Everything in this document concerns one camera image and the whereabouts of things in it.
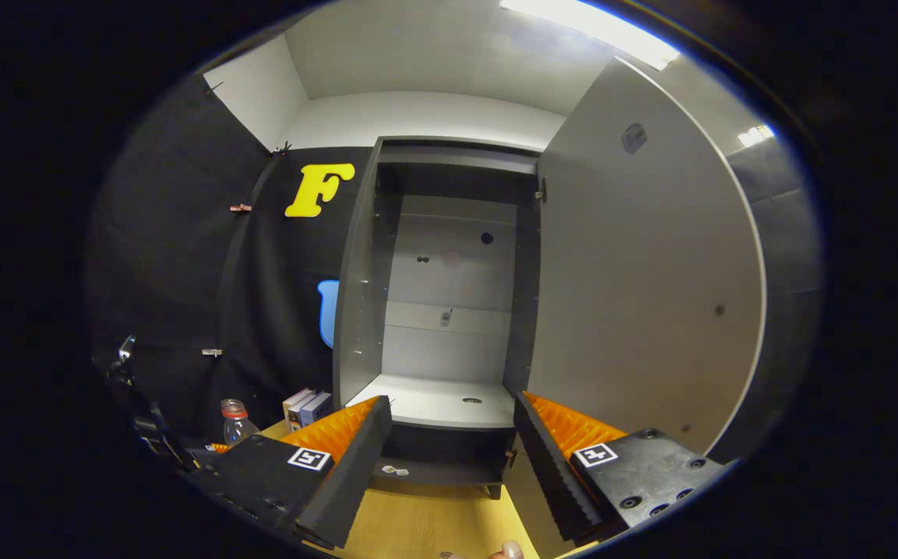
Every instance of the white shelf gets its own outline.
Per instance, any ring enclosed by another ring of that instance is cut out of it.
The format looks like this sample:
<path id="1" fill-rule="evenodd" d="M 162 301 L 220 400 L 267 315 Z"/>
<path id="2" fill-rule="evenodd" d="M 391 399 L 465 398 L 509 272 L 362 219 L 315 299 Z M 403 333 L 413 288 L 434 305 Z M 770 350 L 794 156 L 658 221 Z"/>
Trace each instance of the white shelf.
<path id="1" fill-rule="evenodd" d="M 514 397 L 499 383 L 482 384 L 381 373 L 346 406 L 373 396 L 390 398 L 393 421 L 452 429 L 513 427 Z M 481 404 L 464 402 L 477 398 Z"/>

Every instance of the open cabinet door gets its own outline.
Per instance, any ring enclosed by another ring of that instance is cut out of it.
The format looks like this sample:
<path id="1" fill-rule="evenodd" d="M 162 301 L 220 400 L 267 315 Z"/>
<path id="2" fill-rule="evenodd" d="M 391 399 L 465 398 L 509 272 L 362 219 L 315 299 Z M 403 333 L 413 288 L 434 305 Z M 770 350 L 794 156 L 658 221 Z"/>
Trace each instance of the open cabinet door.
<path id="1" fill-rule="evenodd" d="M 722 152 L 675 99 L 616 58 L 552 138 L 538 174 L 528 390 L 707 453 L 750 382 L 765 312 L 757 230 Z"/>

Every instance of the book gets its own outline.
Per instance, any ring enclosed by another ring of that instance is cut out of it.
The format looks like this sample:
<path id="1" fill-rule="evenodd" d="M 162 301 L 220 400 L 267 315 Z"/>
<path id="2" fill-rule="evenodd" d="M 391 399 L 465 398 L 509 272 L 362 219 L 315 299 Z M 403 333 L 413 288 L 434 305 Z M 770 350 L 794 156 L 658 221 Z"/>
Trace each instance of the book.
<path id="1" fill-rule="evenodd" d="M 301 408 L 301 427 L 313 424 L 320 418 L 332 413 L 332 395 L 322 392 Z"/>
<path id="2" fill-rule="evenodd" d="M 314 392 L 311 392 L 307 396 L 301 398 L 296 404 L 290 406 L 290 410 L 287 411 L 287 421 L 290 422 L 290 432 L 300 431 L 301 425 L 301 408 L 304 404 L 307 404 L 311 400 L 315 399 L 315 396 L 318 396 Z"/>
<path id="3" fill-rule="evenodd" d="M 314 394 L 315 391 L 310 388 L 305 388 L 304 390 L 297 392 L 295 395 L 290 396 L 286 400 L 283 401 L 283 418 L 287 420 L 287 429 L 290 428 L 290 408 L 300 402 L 300 400 L 305 399 L 309 394 Z"/>

